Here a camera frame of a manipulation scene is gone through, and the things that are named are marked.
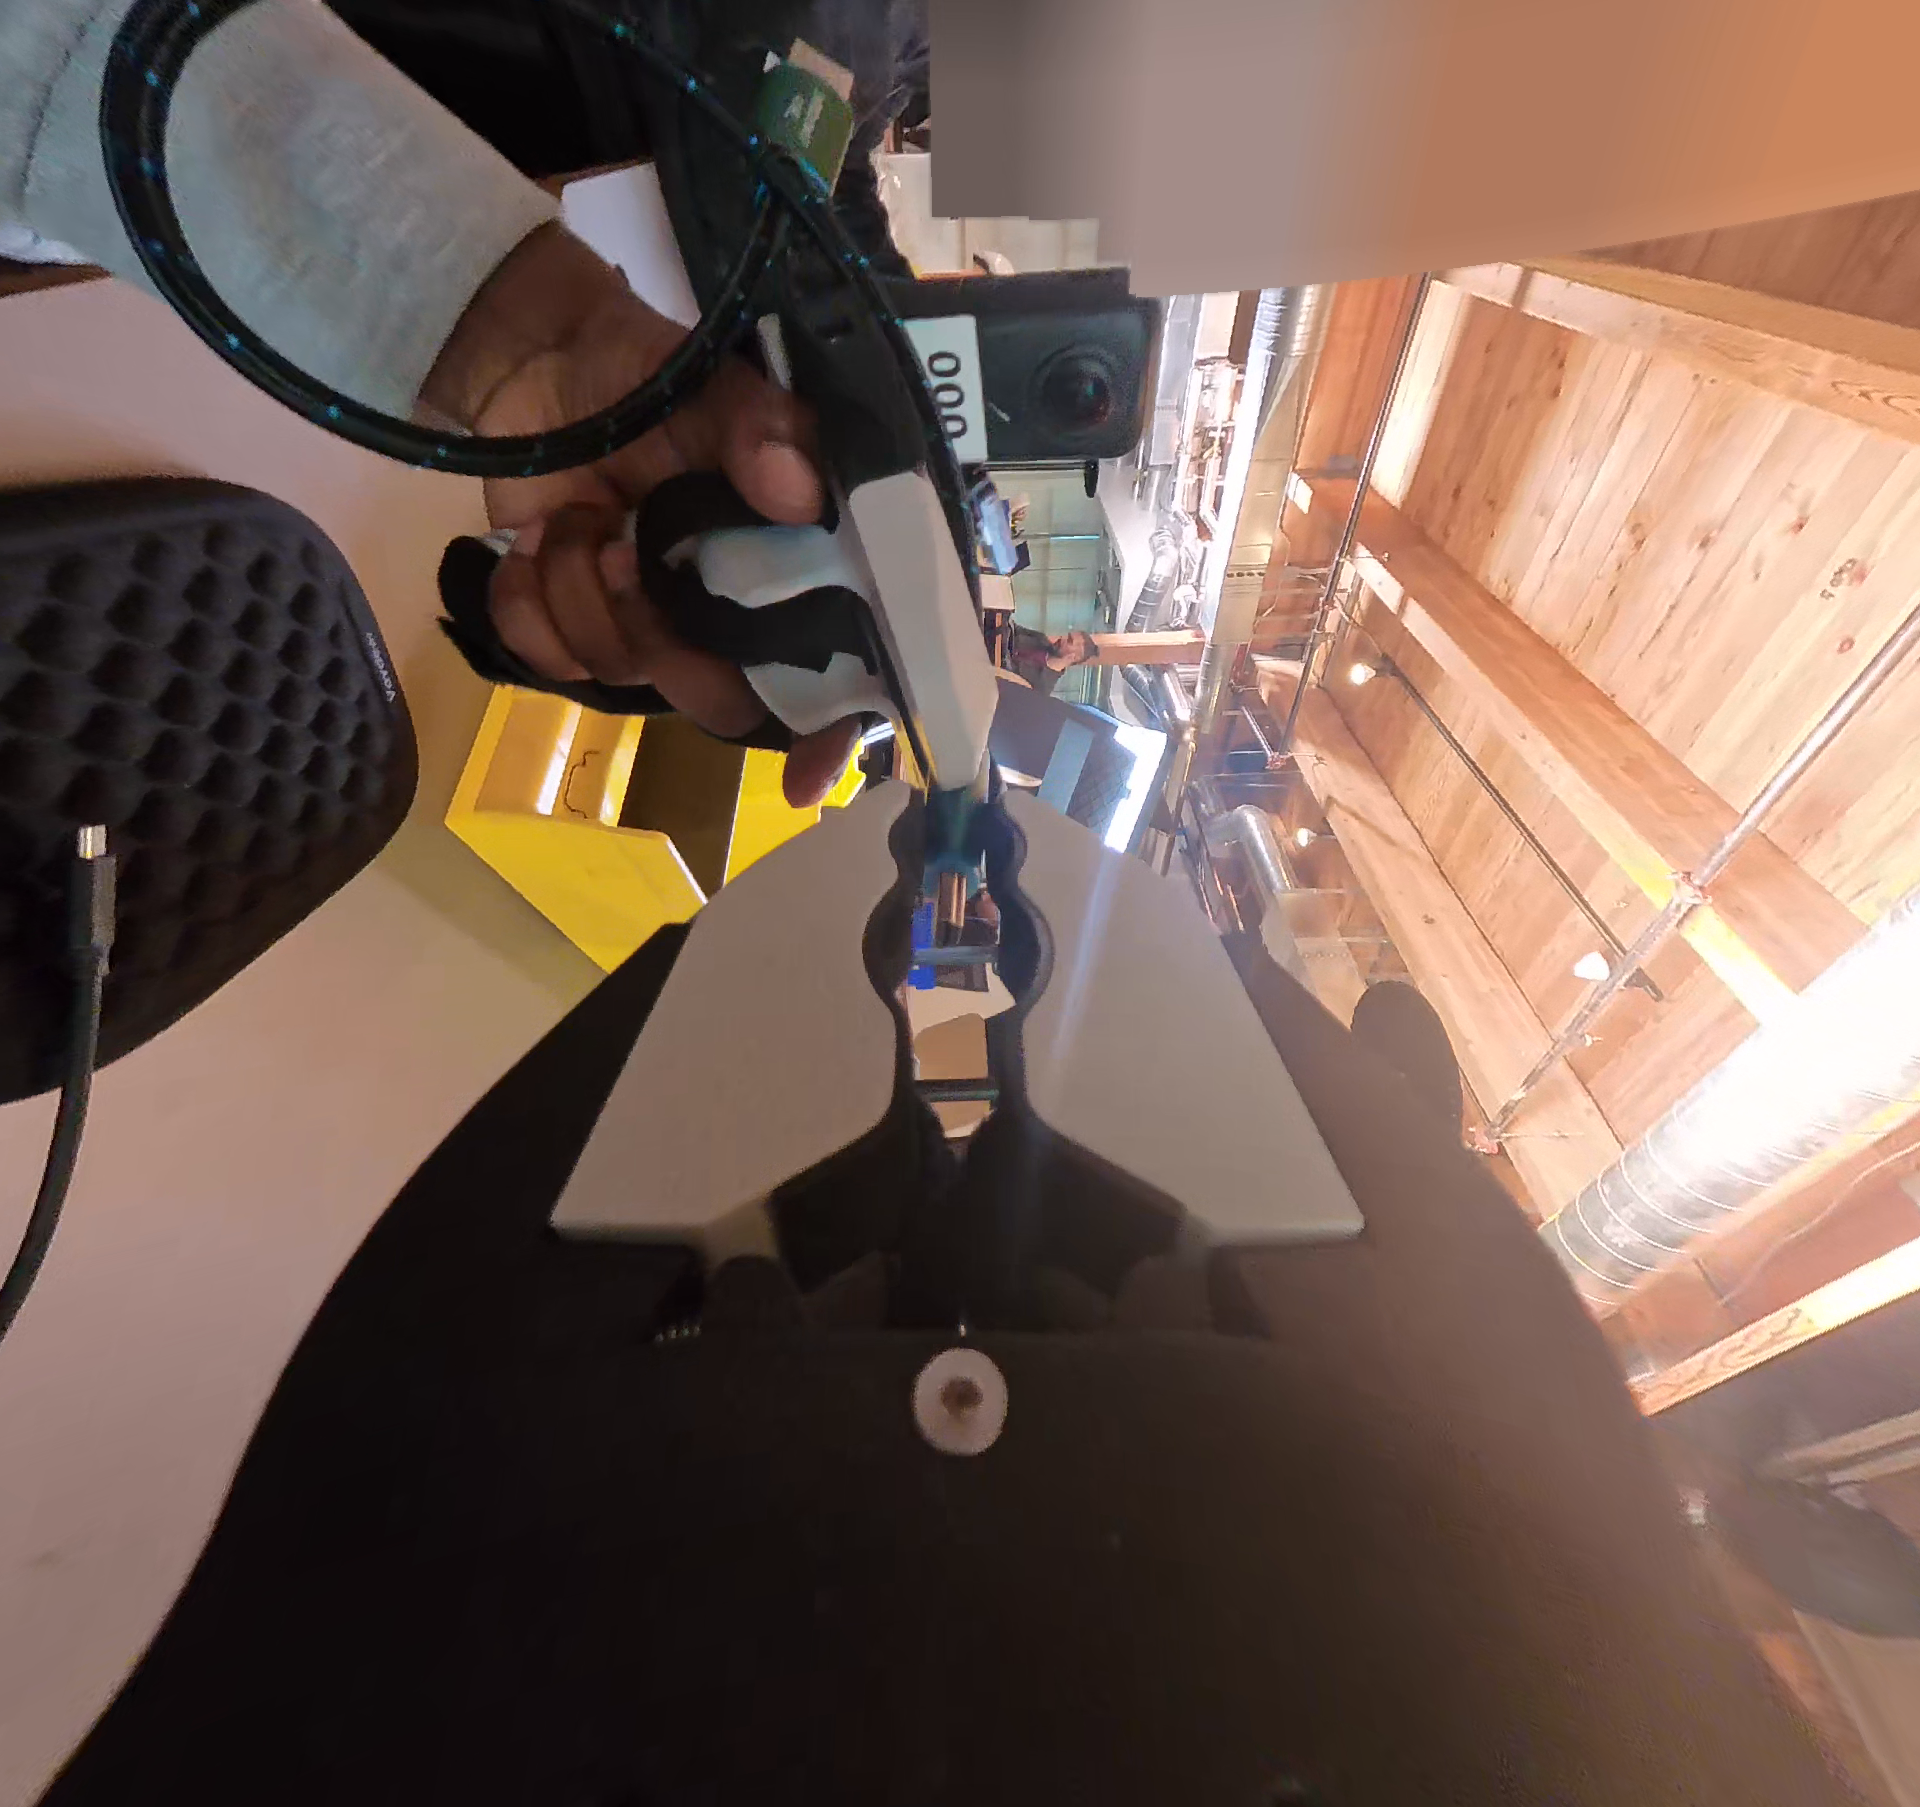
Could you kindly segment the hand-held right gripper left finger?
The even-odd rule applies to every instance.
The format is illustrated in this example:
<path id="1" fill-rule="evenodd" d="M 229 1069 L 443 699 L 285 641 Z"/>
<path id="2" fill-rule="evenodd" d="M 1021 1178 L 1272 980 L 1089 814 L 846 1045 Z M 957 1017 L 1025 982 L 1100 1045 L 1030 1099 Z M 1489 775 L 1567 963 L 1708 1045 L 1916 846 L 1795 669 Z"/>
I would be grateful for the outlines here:
<path id="1" fill-rule="evenodd" d="M 905 784 L 861 794 L 700 911 L 552 1214 L 570 1239 L 769 1239 L 773 1195 L 890 1110 L 899 1021 L 869 925 Z"/>

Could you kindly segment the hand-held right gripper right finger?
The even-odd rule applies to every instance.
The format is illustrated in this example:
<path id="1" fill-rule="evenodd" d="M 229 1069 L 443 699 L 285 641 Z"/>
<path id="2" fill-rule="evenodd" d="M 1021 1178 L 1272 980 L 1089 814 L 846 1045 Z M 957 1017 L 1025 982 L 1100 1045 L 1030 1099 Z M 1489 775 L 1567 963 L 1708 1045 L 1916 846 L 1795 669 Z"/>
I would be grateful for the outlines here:
<path id="1" fill-rule="evenodd" d="M 1001 809 L 1043 946 L 1021 1000 L 1040 1123 L 1213 1242 L 1358 1239 L 1355 1197 L 1197 899 L 1030 794 Z"/>

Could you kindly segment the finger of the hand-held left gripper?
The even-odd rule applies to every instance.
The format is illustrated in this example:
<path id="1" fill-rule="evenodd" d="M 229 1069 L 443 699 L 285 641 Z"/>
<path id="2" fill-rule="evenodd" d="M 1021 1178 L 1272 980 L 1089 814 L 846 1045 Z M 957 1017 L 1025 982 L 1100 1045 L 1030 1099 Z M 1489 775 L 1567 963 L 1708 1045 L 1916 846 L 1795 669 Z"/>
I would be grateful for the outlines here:
<path id="1" fill-rule="evenodd" d="M 922 786 L 982 801 L 997 676 L 932 484 L 894 472 L 854 485 L 840 531 L 876 627 L 878 679 Z"/>

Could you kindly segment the yellow plastic bin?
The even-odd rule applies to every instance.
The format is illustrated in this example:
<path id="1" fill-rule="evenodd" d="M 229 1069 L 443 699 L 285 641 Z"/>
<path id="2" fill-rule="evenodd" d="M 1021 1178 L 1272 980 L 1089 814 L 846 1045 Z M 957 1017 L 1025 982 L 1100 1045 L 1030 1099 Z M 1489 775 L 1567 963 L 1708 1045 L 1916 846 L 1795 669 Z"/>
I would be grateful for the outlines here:
<path id="1" fill-rule="evenodd" d="M 849 762 L 823 803 L 797 809 L 780 775 L 779 753 L 709 740 L 676 715 L 493 688 L 445 826 L 610 973 L 866 784 Z"/>

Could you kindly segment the person's left forearm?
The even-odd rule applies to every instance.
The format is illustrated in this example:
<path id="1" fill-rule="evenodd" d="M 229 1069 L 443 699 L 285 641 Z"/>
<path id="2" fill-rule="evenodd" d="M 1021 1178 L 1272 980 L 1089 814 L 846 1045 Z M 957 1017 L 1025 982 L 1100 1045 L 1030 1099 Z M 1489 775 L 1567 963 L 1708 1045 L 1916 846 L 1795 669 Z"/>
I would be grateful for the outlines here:
<path id="1" fill-rule="evenodd" d="M 5 225 L 147 283 L 101 140 L 131 0 L 2 0 Z M 499 265 L 559 204 L 321 0 L 259 0 L 187 60 L 165 140 L 210 287 L 325 387 L 408 418 Z"/>

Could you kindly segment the person's left hand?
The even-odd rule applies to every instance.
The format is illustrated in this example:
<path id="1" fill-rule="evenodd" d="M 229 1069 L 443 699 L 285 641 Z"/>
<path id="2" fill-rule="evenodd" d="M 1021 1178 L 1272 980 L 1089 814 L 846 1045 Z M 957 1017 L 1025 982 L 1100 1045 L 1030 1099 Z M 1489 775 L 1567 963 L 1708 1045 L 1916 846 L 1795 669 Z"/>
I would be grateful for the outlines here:
<path id="1" fill-rule="evenodd" d="M 686 331 L 624 275 L 552 221 L 467 308 L 430 378 L 424 409 L 471 433 L 549 433 L 654 378 Z M 493 688 L 614 706 L 652 695 L 715 740 L 769 722 L 745 675 L 683 641 L 643 593 L 630 516 L 662 484 L 721 472 L 777 525 L 826 511 L 806 409 L 726 359 L 660 426 L 589 466 L 483 485 L 510 545 L 459 540 L 442 563 L 445 641 Z"/>

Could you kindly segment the black foam wrist pad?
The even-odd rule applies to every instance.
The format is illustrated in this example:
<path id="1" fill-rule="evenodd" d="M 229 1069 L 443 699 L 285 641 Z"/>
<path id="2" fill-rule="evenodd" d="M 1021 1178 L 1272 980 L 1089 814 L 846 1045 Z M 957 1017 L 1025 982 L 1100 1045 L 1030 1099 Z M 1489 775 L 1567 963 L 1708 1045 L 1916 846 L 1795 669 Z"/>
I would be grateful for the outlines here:
<path id="1" fill-rule="evenodd" d="M 417 777 L 371 603 L 295 508 L 187 476 L 5 490 L 5 1103 L 60 1083 L 84 826 L 117 857 L 109 1066 L 357 878 Z"/>

